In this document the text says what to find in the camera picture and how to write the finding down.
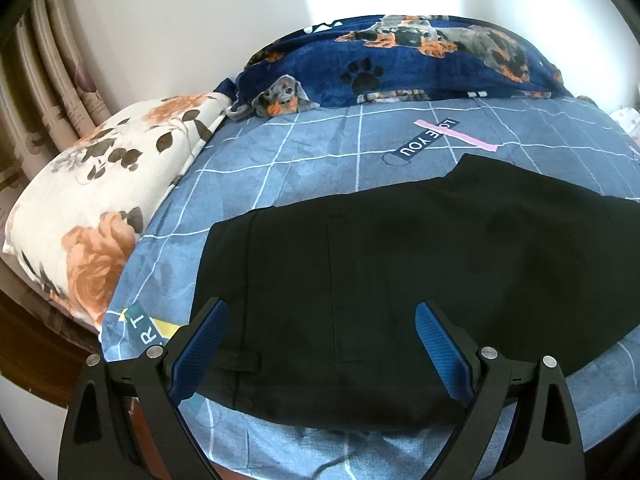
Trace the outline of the beige striped curtain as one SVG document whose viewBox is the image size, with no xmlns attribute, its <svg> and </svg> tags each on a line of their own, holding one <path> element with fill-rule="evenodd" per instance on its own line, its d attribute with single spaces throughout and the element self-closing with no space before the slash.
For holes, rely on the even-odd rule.
<svg viewBox="0 0 640 480">
<path fill-rule="evenodd" d="M 29 181 L 110 118 L 64 0 L 30 0 L 1 45 L 1 218 Z"/>
</svg>

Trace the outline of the white patterned cloth pile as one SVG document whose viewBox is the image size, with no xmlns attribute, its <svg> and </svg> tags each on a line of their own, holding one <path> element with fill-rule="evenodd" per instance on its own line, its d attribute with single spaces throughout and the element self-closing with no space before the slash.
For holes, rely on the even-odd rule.
<svg viewBox="0 0 640 480">
<path fill-rule="evenodd" d="M 640 113 L 632 107 L 624 107 L 614 110 L 611 118 L 620 126 L 631 140 L 631 151 L 635 158 L 639 158 L 640 150 Z"/>
</svg>

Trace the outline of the black pants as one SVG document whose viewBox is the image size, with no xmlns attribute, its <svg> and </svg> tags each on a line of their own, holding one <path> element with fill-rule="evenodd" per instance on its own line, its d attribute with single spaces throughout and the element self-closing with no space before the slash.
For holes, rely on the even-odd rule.
<svg viewBox="0 0 640 480">
<path fill-rule="evenodd" d="M 194 307 L 228 330 L 198 386 L 292 426 L 405 430 L 457 418 L 416 332 L 432 304 L 482 346 L 573 374 L 639 323 L 639 206 L 500 160 L 214 224 Z"/>
</svg>

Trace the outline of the blue grid bed sheet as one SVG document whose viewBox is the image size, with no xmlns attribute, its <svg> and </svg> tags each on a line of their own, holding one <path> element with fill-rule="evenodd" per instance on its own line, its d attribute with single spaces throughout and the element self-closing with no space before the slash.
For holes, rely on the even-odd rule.
<svg viewBox="0 0 640 480">
<path fill-rule="evenodd" d="M 603 110 L 564 99 L 461 99 L 318 108 L 227 122 L 168 195 L 126 263 L 104 356 L 138 356 L 189 319 L 209 228 L 254 208 L 440 177 L 466 153 L 611 196 L 639 196 L 638 152 Z M 343 434 L 262 422 L 201 396 L 183 417 L 212 460 L 254 479 L 414 479 L 448 430 Z"/>
</svg>

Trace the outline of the white floral pillow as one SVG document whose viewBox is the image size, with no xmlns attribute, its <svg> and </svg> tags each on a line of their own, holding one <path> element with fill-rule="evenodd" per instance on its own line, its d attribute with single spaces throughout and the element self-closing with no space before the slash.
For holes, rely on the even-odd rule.
<svg viewBox="0 0 640 480">
<path fill-rule="evenodd" d="M 6 220 L 3 252 L 63 311 L 100 330 L 137 242 L 230 105 L 205 92 L 120 110 L 29 182 Z"/>
</svg>

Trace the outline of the navy dog print blanket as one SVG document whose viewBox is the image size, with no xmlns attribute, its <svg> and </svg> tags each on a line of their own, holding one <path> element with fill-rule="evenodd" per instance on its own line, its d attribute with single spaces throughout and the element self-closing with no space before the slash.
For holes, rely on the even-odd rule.
<svg viewBox="0 0 640 480">
<path fill-rule="evenodd" d="M 528 40 L 453 15 L 363 15 L 291 32 L 263 47 L 218 91 L 229 117 L 273 118 L 362 103 L 568 96 Z"/>
</svg>

